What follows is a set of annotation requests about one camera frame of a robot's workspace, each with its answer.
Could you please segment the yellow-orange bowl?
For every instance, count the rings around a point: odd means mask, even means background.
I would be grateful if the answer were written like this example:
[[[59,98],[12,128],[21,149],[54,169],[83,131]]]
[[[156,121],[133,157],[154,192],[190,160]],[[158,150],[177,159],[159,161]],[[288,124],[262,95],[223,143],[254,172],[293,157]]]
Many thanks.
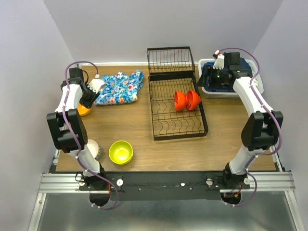
[[[77,111],[78,111],[80,116],[86,116],[91,112],[91,108],[87,108],[87,107],[85,107],[85,106],[83,106],[82,104],[79,103]]]

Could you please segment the white plastic basket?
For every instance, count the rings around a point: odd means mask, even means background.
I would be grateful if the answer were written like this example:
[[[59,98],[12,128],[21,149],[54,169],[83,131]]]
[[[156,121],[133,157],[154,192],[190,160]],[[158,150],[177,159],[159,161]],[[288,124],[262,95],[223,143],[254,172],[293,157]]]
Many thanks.
[[[215,61],[214,58],[204,58],[204,59],[200,59],[198,61],[199,77],[201,77],[201,75],[202,75],[202,70],[203,70],[204,64],[213,63],[214,61]],[[250,67],[252,69],[252,73],[255,74],[257,72],[257,66],[254,63],[254,61],[251,60],[251,59],[245,59],[245,61],[250,65]],[[214,92],[214,91],[207,90],[204,87],[202,87],[202,91],[204,92],[206,98],[239,99],[239,96],[236,92],[217,92],[217,91]]]

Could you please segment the orange-red bowl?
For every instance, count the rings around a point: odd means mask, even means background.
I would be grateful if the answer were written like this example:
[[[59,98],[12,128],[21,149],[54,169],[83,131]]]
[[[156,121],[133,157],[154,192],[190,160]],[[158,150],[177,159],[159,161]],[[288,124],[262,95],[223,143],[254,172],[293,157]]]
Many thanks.
[[[193,90],[187,92],[187,109],[192,111],[198,107],[201,102],[201,97]]]
[[[181,91],[176,91],[174,94],[174,104],[176,111],[183,110],[187,106],[187,96]]]

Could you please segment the black wire dish rack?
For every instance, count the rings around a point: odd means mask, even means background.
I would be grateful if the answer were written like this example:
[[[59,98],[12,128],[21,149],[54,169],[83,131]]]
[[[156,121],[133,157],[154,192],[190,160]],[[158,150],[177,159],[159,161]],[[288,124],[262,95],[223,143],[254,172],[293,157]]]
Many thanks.
[[[206,136],[191,48],[148,48],[147,61],[154,140]]]

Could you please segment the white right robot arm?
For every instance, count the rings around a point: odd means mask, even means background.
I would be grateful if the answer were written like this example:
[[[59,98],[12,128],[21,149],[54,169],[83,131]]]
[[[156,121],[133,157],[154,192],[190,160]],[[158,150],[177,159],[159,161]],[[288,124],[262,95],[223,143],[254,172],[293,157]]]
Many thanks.
[[[273,155],[282,145],[283,114],[274,111],[262,97],[263,83],[257,61],[239,52],[215,51],[212,59],[198,62],[197,85],[207,95],[237,95],[249,116],[241,133],[242,146],[226,164],[219,182],[226,189],[245,184],[249,168],[260,155]]]

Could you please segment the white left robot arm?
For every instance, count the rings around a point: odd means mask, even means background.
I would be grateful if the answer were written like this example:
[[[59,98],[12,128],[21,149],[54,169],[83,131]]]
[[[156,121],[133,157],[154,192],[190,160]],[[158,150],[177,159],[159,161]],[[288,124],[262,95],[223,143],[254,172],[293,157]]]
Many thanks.
[[[81,182],[96,191],[107,187],[105,170],[93,157],[88,147],[88,135],[78,112],[78,106],[90,109],[100,95],[105,82],[96,74],[84,81],[82,70],[74,77],[66,77],[61,84],[62,97],[53,113],[47,114],[47,123],[56,149],[69,154],[82,168]]]

